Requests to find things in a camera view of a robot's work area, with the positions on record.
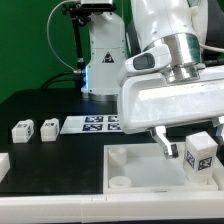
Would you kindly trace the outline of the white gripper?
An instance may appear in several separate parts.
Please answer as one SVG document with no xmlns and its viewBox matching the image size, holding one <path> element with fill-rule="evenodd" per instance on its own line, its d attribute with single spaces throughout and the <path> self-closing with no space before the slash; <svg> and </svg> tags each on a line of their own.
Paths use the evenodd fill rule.
<svg viewBox="0 0 224 224">
<path fill-rule="evenodd" d="M 177 158 L 166 127 L 212 120 L 216 135 L 224 137 L 224 65 L 201 68 L 197 80 L 170 84 L 160 72 L 170 62 L 165 44 L 127 59 L 119 74 L 117 110 L 125 133 L 151 129 L 164 156 Z"/>
</svg>

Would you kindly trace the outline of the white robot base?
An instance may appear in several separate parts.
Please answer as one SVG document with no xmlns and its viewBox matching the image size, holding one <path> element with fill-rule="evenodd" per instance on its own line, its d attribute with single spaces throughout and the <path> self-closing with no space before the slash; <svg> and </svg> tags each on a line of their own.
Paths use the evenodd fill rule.
<svg viewBox="0 0 224 224">
<path fill-rule="evenodd" d="M 85 98 L 115 101 L 120 90 L 118 75 L 126 60 L 125 24 L 112 12 L 92 14 L 89 25 L 90 62 L 85 68 Z"/>
</svg>

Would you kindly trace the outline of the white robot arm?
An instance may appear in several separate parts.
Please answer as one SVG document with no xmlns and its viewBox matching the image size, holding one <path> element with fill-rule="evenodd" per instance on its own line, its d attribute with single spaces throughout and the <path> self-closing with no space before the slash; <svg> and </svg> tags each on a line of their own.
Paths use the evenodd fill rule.
<svg viewBox="0 0 224 224">
<path fill-rule="evenodd" d="M 127 134 L 149 132 L 168 158 L 177 146 L 169 127 L 224 119 L 224 66 L 206 67 L 208 2 L 131 0 L 140 52 L 120 70 L 117 109 Z"/>
</svg>

